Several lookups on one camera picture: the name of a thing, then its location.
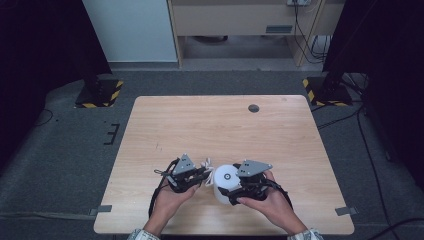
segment power socket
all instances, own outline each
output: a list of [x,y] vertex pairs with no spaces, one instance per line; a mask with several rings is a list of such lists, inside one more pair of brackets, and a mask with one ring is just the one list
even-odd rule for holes
[[311,5],[311,0],[287,0],[288,6],[294,6],[295,4],[297,6],[307,6],[307,5]]

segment hand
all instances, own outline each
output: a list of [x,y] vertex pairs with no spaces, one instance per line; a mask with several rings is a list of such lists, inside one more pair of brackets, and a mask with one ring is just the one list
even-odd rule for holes
[[[271,171],[265,171],[264,174],[267,179],[275,181]],[[281,227],[289,235],[295,235],[307,230],[307,227],[294,213],[283,194],[276,189],[268,188],[267,198],[264,201],[257,201],[247,197],[239,198],[237,201],[258,210],[272,224]]]
[[165,180],[162,184],[163,187],[158,197],[156,198],[155,207],[152,212],[152,216],[144,226],[144,230],[155,235],[160,236],[163,228],[165,228],[169,219],[171,219],[178,208],[188,199],[190,199],[196,190],[199,188],[198,185],[189,188],[184,193],[175,193],[168,185],[168,180]]

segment white roll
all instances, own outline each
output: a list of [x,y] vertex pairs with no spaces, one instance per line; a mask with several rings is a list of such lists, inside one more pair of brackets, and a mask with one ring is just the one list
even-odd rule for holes
[[221,194],[218,187],[232,190],[240,183],[240,178],[237,177],[238,169],[233,165],[222,165],[215,170],[213,176],[213,191],[216,199],[223,204],[230,204],[227,196]]

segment sleeve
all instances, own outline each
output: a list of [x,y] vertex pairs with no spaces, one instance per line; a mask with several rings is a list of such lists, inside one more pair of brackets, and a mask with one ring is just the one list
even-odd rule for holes
[[130,236],[128,236],[127,240],[160,240],[155,235],[146,232],[142,229],[135,229]]
[[324,240],[324,238],[318,230],[312,228],[294,236],[289,236],[287,240]]

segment black tape mark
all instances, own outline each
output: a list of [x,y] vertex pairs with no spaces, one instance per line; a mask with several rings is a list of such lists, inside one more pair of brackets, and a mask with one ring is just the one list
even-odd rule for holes
[[115,127],[115,131],[114,132],[108,132],[107,133],[108,135],[112,135],[112,139],[108,143],[103,143],[104,145],[113,145],[113,143],[115,142],[115,137],[116,137],[116,134],[118,133],[118,130],[119,130],[119,126],[120,125],[121,124],[119,124],[119,123],[112,123],[111,124],[112,127]]

